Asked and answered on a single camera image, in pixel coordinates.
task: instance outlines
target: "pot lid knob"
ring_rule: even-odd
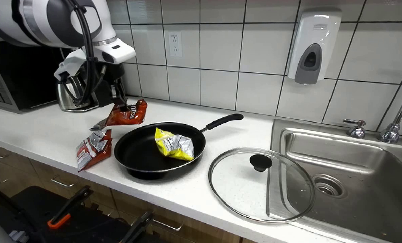
[[[270,168],[273,165],[270,157],[267,157],[263,154],[254,154],[249,158],[249,162],[254,167],[254,169],[258,172],[264,172],[266,169]]]

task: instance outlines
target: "frying pan handle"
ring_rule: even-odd
[[[215,120],[212,123],[207,124],[204,129],[201,130],[201,132],[205,132],[207,130],[214,129],[215,127],[222,125],[223,123],[230,122],[232,120],[243,120],[244,116],[242,114],[232,114],[232,115],[227,115],[226,117],[222,117],[218,120]]]

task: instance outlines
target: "electrical outlet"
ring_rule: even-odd
[[[181,32],[168,32],[170,39],[170,56],[182,57],[181,52]]]

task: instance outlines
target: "white countertop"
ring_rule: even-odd
[[[147,115],[141,125],[113,126],[113,148],[119,138],[139,126],[158,122],[187,123],[202,129],[228,110],[146,99]],[[187,175],[170,182],[143,183],[131,178],[112,154],[92,168],[77,173],[76,147],[89,128],[107,117],[112,105],[86,113],[62,112],[57,104],[24,114],[0,109],[0,147],[112,189],[154,203],[256,242],[338,242],[289,224],[260,224],[243,219],[223,206],[208,183],[211,162],[224,151],[249,146],[270,149],[274,117],[243,113],[245,118],[204,133],[207,145],[200,163]]]

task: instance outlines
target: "yellow chip bag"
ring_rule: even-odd
[[[169,131],[156,128],[154,138],[163,155],[179,160],[194,159],[194,145],[189,137],[174,135]]]

